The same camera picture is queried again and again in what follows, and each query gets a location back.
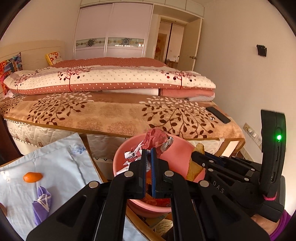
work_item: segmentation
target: white ear loop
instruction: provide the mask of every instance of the white ear loop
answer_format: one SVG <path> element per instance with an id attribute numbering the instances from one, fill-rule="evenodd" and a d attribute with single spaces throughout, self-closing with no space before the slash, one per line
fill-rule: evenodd
<path id="1" fill-rule="evenodd" d="M 46 194 L 42 194 L 38 199 L 37 202 L 41 204 L 41 206 L 47 211 L 49 212 L 49 206 L 48 206 L 48 202 L 47 200 L 50 199 L 51 196 L 48 196 Z"/>

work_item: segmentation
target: electrical outlet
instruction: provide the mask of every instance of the electrical outlet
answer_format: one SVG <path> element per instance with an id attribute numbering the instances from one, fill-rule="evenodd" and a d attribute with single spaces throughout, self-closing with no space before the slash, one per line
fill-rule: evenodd
<path id="1" fill-rule="evenodd" d="M 250 128 L 250 126 L 249 126 L 247 123 L 245 123 L 245 125 L 244 125 L 244 127 L 243 127 L 244 131 L 247 132 L 247 130 L 248 130 L 249 128 Z"/>
<path id="2" fill-rule="evenodd" d="M 255 143 L 257 144 L 257 146 L 260 146 L 262 143 L 262 137 L 258 136 L 257 139 L 255 140 Z"/>
<path id="3" fill-rule="evenodd" d="M 254 132 L 254 133 L 251 135 L 251 138 L 252 138 L 253 140 L 256 140 L 257 137 L 258 137 L 258 134 L 257 134 L 256 132 Z"/>
<path id="4" fill-rule="evenodd" d="M 252 127 L 250 127 L 248 130 L 247 130 L 247 133 L 249 136 L 252 136 L 252 134 L 254 133 L 254 130 L 252 129 Z"/>

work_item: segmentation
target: silver bolt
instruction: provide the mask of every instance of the silver bolt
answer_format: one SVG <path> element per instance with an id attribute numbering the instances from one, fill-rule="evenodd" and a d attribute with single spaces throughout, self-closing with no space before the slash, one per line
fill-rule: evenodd
<path id="1" fill-rule="evenodd" d="M 204 188 L 207 188 L 210 184 L 209 184 L 208 181 L 206 181 L 206 180 L 202 180 L 202 181 L 200 181 L 200 185 L 201 185 L 202 187 L 204 187 Z"/>
<path id="2" fill-rule="evenodd" d="M 132 177 L 132 176 L 133 176 L 133 172 L 132 172 L 132 171 L 126 171 L 126 172 L 124 173 L 124 175 L 125 175 L 126 177 Z"/>
<path id="3" fill-rule="evenodd" d="M 98 187 L 98 185 L 99 185 L 99 184 L 98 184 L 98 182 L 96 182 L 96 181 L 92 181 L 92 182 L 89 183 L 89 187 L 90 187 L 90 188 L 96 188 L 96 187 Z"/>
<path id="4" fill-rule="evenodd" d="M 172 177 L 173 175 L 174 175 L 174 173 L 172 171 L 165 172 L 165 176 L 167 176 L 167 177 Z"/>

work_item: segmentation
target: pink plastic basin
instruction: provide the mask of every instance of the pink plastic basin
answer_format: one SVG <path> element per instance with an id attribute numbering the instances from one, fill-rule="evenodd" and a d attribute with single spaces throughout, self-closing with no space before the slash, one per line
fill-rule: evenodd
<path id="1" fill-rule="evenodd" d="M 126 159 L 124 158 L 124 153 L 126 151 L 130 151 L 132 147 L 137 146 L 144 139 L 144 137 L 145 134 L 134 136 L 126 140 L 118 148 L 113 160 L 114 176 L 116 176 L 116 172 L 124 167 L 123 164 L 126 162 Z M 174 138 L 173 144 L 160 156 L 160 158 L 168 162 L 170 170 L 181 174 L 183 177 L 186 177 L 190 156 L 194 146 L 180 137 L 173 135 L 172 137 Z M 197 176 L 194 181 L 199 182 L 200 180 L 203 180 L 204 177 L 205 170 L 203 169 L 203 171 Z M 134 199 L 128 200 L 128 205 L 136 214 L 145 218 L 157 218 L 165 213 L 171 212 L 170 207 L 156 207 L 140 200 Z"/>

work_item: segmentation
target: brown blanket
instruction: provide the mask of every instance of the brown blanket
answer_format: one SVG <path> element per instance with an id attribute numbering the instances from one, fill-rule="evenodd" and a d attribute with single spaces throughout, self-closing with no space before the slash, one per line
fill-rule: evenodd
<path id="1" fill-rule="evenodd" d="M 0 114 L 13 121 L 83 133 L 131 137 L 157 127 L 187 140 L 223 137 L 244 144 L 240 127 L 230 117 L 228 124 L 218 120 L 205 109 L 211 105 L 218 108 L 213 102 L 162 96 L 76 92 L 19 95 L 0 102 Z"/>

